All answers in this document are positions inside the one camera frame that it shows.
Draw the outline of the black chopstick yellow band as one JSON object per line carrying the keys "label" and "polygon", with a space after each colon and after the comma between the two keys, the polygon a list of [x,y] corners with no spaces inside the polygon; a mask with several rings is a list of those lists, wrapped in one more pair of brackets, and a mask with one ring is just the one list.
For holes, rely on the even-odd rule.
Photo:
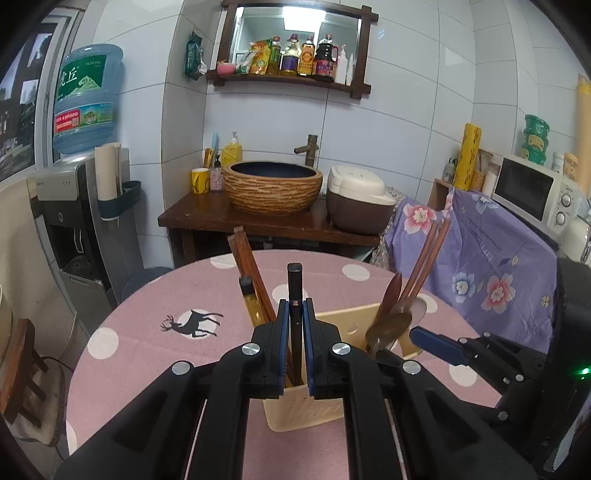
{"label": "black chopstick yellow band", "polygon": [[259,298],[256,295],[256,288],[254,288],[252,277],[244,275],[239,278],[239,287],[242,291],[242,298],[245,301],[245,307],[249,312],[250,322],[253,327],[259,327],[266,323],[266,318],[263,314],[263,309],[259,304]]}

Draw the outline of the translucent plastic spoon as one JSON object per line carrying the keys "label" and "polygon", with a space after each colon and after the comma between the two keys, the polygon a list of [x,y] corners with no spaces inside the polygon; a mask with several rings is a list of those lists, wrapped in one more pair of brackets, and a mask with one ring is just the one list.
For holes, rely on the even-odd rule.
{"label": "translucent plastic spoon", "polygon": [[419,297],[401,299],[391,310],[394,319],[410,330],[417,326],[427,314],[427,303]]}

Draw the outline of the wooden handled steel spoon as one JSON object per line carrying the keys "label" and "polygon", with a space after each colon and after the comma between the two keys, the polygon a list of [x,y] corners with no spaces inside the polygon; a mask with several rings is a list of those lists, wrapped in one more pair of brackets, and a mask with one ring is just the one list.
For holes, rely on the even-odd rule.
{"label": "wooden handled steel spoon", "polygon": [[401,272],[397,272],[396,274],[394,274],[393,279],[390,281],[386,289],[386,292],[384,293],[384,297],[378,309],[378,313],[376,315],[374,323],[372,326],[370,326],[370,329],[367,330],[366,333],[366,350],[368,352],[370,352],[370,350],[373,349],[373,346],[376,343],[378,325],[382,320],[384,320],[387,317],[394,305],[396,305],[398,302],[402,289],[402,280],[403,278]]}

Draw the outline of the pink polka dot tablecloth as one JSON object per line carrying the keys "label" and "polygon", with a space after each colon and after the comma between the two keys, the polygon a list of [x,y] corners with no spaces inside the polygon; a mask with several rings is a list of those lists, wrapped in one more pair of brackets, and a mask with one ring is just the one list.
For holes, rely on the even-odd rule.
{"label": "pink polka dot tablecloth", "polygon": [[[287,263],[304,266],[304,289],[321,311],[373,304],[390,274],[334,256],[266,251],[256,255],[273,296],[287,296]],[[211,363],[232,348],[246,358],[252,321],[231,258],[200,261],[166,274],[125,300],[92,334],[75,368],[67,409],[68,447],[75,450],[160,373],[177,363]],[[346,479],[345,424],[287,433],[267,426],[252,401],[246,435],[246,479]]]}

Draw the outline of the cream perforated utensil holder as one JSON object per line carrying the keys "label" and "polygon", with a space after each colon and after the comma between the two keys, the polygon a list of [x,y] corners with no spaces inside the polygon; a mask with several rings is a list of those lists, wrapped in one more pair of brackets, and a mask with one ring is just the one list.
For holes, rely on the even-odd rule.
{"label": "cream perforated utensil holder", "polygon": [[348,446],[360,462],[376,456],[373,447],[382,453],[394,448],[394,426],[404,441],[435,433],[431,401],[445,387],[422,365],[415,373],[406,371],[406,362],[392,352],[381,350],[370,358],[364,347],[341,339],[346,328],[341,321],[322,321],[314,306],[315,396],[308,394],[307,380],[279,398],[264,399],[270,430],[300,430],[342,417]]}

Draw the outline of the purple floral cloth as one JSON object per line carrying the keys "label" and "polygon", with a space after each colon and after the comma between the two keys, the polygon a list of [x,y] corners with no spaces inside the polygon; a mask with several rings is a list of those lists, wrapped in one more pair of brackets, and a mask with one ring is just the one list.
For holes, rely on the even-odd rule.
{"label": "purple floral cloth", "polygon": [[489,197],[452,189],[440,210],[402,198],[370,262],[410,276],[431,226],[444,220],[451,226],[426,289],[477,332],[547,352],[553,336],[557,255]]}

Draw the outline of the woven basin sink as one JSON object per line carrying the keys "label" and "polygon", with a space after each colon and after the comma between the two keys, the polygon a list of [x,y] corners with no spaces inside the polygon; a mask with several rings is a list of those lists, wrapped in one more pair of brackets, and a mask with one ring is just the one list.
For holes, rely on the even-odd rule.
{"label": "woven basin sink", "polygon": [[322,187],[322,173],[304,165],[245,161],[222,168],[230,203],[245,213],[290,216],[307,211]]}

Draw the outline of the white electric kettle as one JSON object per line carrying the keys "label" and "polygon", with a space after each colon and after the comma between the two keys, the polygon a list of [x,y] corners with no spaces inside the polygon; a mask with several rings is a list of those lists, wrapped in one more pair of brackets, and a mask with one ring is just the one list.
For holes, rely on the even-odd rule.
{"label": "white electric kettle", "polygon": [[564,233],[560,249],[569,259],[590,265],[590,224],[580,217],[574,218]]}

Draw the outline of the yellow mug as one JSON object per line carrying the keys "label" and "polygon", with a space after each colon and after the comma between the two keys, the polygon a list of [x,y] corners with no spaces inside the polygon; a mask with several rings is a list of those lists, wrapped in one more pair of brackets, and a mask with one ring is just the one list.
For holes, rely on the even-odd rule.
{"label": "yellow mug", "polygon": [[211,190],[211,170],[195,168],[190,172],[191,192],[197,195]]}

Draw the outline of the white microwave oven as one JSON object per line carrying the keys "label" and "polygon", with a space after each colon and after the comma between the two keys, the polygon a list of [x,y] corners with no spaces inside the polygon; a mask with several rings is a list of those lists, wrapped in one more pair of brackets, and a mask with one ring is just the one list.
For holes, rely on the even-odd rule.
{"label": "white microwave oven", "polygon": [[577,182],[521,157],[508,155],[492,199],[559,243],[583,199]]}

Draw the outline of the green stacked cups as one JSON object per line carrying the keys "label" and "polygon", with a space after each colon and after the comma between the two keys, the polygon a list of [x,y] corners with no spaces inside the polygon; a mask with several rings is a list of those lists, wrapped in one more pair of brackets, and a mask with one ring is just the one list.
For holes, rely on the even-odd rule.
{"label": "green stacked cups", "polygon": [[536,115],[525,116],[524,140],[521,156],[538,165],[546,162],[546,151],[549,145],[549,124]]}

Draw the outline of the dark soy sauce bottle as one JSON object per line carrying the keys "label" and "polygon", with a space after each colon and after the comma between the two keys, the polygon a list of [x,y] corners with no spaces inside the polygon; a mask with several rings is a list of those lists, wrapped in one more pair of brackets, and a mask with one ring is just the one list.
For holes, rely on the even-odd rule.
{"label": "dark soy sauce bottle", "polygon": [[337,73],[339,49],[332,39],[332,34],[325,34],[325,37],[318,42],[315,50],[314,77],[315,79],[334,82]]}

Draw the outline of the wooden framed mirror shelf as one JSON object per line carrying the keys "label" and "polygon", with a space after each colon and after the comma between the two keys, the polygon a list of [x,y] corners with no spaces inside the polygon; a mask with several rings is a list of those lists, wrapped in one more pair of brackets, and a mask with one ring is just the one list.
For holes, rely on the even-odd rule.
{"label": "wooden framed mirror shelf", "polygon": [[[215,86],[228,81],[303,84],[348,93],[370,94],[366,82],[370,29],[379,15],[370,6],[349,7],[327,1],[223,1],[225,20],[217,61],[206,77]],[[325,34],[339,49],[335,81],[297,74],[301,45]]]}

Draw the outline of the wooden stool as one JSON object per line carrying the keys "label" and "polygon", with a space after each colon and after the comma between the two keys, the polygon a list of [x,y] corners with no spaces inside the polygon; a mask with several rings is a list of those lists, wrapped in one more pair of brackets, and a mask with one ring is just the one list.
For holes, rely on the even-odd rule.
{"label": "wooden stool", "polygon": [[30,408],[27,398],[33,395],[39,402],[47,400],[46,393],[35,382],[34,375],[37,371],[47,372],[48,367],[34,344],[33,323],[29,319],[19,319],[5,357],[4,376],[1,379],[1,414],[10,424],[20,415],[34,427],[40,428],[41,420]]}

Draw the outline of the tall beige roll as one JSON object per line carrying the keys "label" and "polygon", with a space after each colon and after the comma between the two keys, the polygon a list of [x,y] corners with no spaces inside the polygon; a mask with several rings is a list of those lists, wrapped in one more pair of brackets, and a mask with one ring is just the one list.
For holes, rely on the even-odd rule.
{"label": "tall beige roll", "polygon": [[577,86],[577,146],[578,183],[582,193],[590,196],[591,179],[591,85],[590,80],[580,74]]}

